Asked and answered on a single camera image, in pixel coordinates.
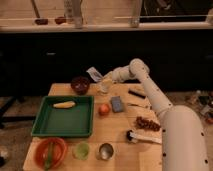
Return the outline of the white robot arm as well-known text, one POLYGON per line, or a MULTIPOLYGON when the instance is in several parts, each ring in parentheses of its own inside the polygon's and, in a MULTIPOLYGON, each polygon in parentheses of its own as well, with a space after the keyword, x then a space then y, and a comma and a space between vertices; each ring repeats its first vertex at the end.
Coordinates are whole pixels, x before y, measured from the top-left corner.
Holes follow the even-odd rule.
POLYGON ((137 79, 162 127, 162 171, 210 171, 202 123, 194 110, 173 105, 139 58, 108 72, 101 83, 137 79))

